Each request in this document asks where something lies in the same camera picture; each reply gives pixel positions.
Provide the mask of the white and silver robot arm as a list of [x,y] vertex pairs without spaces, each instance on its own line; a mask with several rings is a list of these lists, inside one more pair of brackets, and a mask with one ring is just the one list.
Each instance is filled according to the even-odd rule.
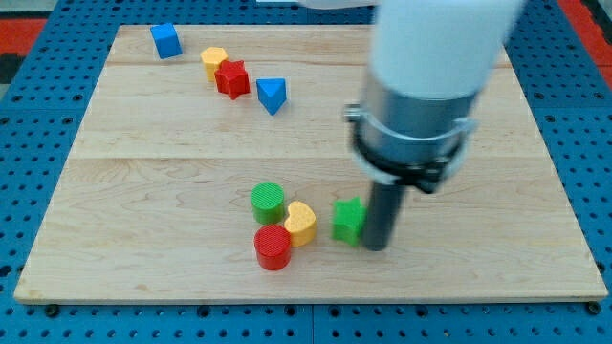
[[487,83],[524,0],[381,0],[352,148],[375,190],[434,192],[463,165]]

